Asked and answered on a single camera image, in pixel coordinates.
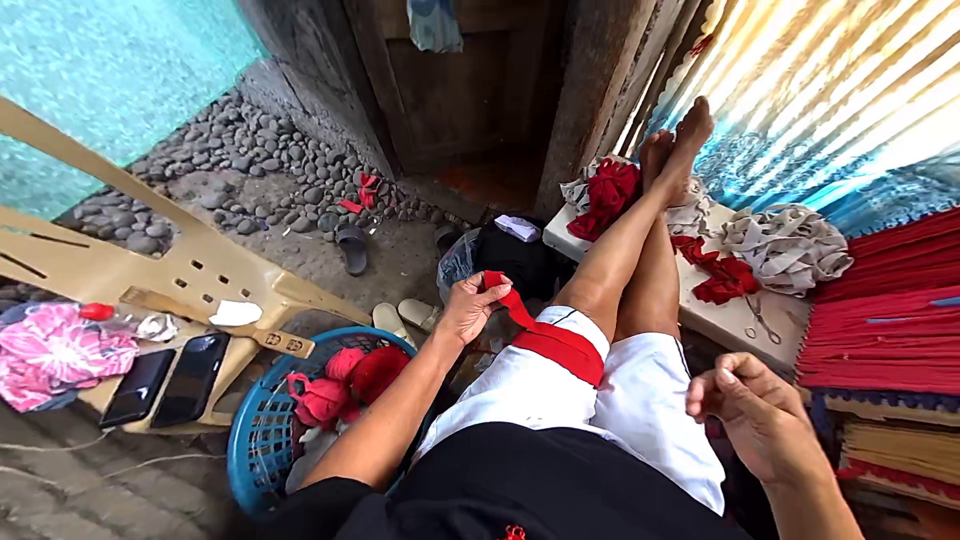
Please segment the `hand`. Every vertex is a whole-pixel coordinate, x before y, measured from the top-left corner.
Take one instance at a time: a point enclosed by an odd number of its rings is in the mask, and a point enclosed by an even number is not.
[[[753,355],[719,356],[715,369],[690,382],[686,413],[698,424],[708,414],[723,421],[736,454],[766,488],[833,482],[800,393]]]
[[[510,293],[513,282],[506,276],[503,281],[485,292],[480,292],[483,272],[454,283],[450,287],[444,316],[437,324],[437,332],[449,332],[467,346],[487,324],[493,304]]]

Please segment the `white slipper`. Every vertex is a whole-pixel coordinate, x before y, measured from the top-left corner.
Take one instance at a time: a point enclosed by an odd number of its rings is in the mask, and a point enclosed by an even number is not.
[[[410,332],[403,326],[403,321],[400,320],[400,316],[396,313],[396,308],[391,304],[377,304],[373,308],[373,327],[388,331],[409,343],[414,349],[417,348],[417,344],[414,343],[414,338],[410,336]]]
[[[433,327],[437,326],[437,319],[440,318],[439,307],[433,307],[412,298],[400,301],[399,305],[396,306],[396,310],[399,312],[400,317],[403,317],[404,321],[416,325],[425,331],[433,331]]]

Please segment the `black smartphone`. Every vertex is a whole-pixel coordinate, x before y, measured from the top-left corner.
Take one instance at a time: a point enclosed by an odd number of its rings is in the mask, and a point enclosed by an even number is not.
[[[204,414],[229,342],[230,336],[223,332],[201,335],[186,342],[163,390],[151,427],[175,426]]]
[[[113,392],[113,399],[100,419],[100,427],[111,428],[146,418],[176,355],[176,349],[168,349],[134,358],[130,371]]]

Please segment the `beige plastic chair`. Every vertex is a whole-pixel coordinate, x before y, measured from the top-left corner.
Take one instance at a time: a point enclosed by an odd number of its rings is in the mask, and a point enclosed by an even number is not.
[[[362,325],[371,323],[370,316],[359,308],[233,243],[136,177],[2,97],[0,133],[142,201],[174,221],[181,231],[170,251],[154,259],[0,206],[0,274],[83,303],[115,303],[132,285],[206,312],[212,311],[218,300],[254,302],[263,308],[256,326],[264,330],[278,330],[307,309],[322,309]],[[207,332],[204,325],[192,323],[174,342],[149,345],[144,352],[181,347],[190,337]],[[229,426],[232,413],[216,412],[213,406],[257,351],[259,345],[252,339],[230,340],[206,411],[196,423],[151,430],[157,399],[151,416],[124,429],[183,433]],[[106,380],[82,392],[81,399],[102,411],[118,383],[119,378]]]

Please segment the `doorway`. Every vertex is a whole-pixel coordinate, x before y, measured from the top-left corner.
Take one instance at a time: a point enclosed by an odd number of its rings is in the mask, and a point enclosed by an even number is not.
[[[460,0],[460,53],[420,51],[404,0],[345,0],[406,179],[531,209],[563,83],[566,2]]]

